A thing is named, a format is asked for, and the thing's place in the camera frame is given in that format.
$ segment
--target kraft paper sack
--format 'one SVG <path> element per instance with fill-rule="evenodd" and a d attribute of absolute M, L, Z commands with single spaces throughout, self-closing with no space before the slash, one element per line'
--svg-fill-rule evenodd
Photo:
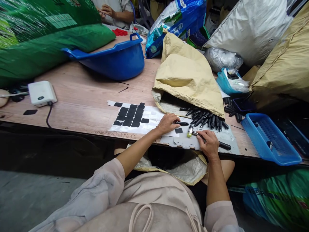
<path fill-rule="evenodd" d="M 181 105 L 162 101 L 164 92 L 224 118 L 222 95 L 208 61 L 171 33 L 167 33 L 163 40 L 161 65 L 152 94 L 161 111 L 185 116 L 186 112 L 179 111 Z"/>
<path fill-rule="evenodd" d="M 309 102 L 309 3 L 296 15 L 257 72 L 250 90 Z"/>

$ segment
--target paper bag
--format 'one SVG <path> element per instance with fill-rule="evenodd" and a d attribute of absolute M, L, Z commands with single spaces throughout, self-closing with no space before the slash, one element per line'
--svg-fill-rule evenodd
<path fill-rule="evenodd" d="M 171 33 L 163 40 L 152 93 L 161 111 L 184 116 L 178 106 L 161 102 L 164 92 L 224 118 L 222 95 L 206 58 Z"/>

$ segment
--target green sack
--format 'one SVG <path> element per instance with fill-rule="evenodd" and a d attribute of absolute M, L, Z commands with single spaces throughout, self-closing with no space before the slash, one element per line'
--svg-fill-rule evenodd
<path fill-rule="evenodd" d="M 290 231 L 309 231 L 309 170 L 247 184 L 243 201 L 246 209 L 274 225 Z"/>
<path fill-rule="evenodd" d="M 91 52 L 116 38 L 91 0 L 0 0 L 0 88 Z"/>

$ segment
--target white bag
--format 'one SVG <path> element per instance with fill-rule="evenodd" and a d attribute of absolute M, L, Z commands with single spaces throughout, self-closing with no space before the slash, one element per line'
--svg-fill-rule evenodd
<path fill-rule="evenodd" d="M 293 20 L 287 0 L 240 0 L 203 47 L 241 56 L 249 67 L 262 65 Z"/>

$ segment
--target hand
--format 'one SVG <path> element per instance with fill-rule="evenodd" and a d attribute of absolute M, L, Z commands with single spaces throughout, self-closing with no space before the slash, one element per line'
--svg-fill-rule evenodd
<path fill-rule="evenodd" d="M 173 124 L 174 121 L 180 121 L 180 118 L 178 118 L 175 114 L 167 113 L 163 116 L 159 125 L 154 130 L 157 131 L 160 136 L 171 132 L 172 130 L 180 127 L 178 124 Z"/>
<path fill-rule="evenodd" d="M 210 130 L 204 130 L 204 131 L 198 130 L 197 133 L 200 134 L 200 136 L 199 135 L 196 136 L 197 140 L 200 143 L 200 148 L 207 156 L 208 160 L 209 161 L 220 160 L 218 154 L 219 141 L 215 132 Z"/>
<path fill-rule="evenodd" d="M 101 19 L 105 19 L 105 14 L 101 11 L 101 9 L 99 9 L 99 8 L 97 8 L 97 7 L 96 7 L 96 9 L 97 9 L 97 11 L 98 11 L 99 14 L 100 14 Z"/>
<path fill-rule="evenodd" d="M 117 13 L 116 13 L 110 6 L 104 4 L 104 5 L 102 6 L 102 9 L 101 9 L 101 10 L 102 10 L 102 12 L 103 12 L 104 14 L 106 14 L 106 15 L 108 15 L 108 16 L 114 18 L 114 19 L 117 18 Z"/>

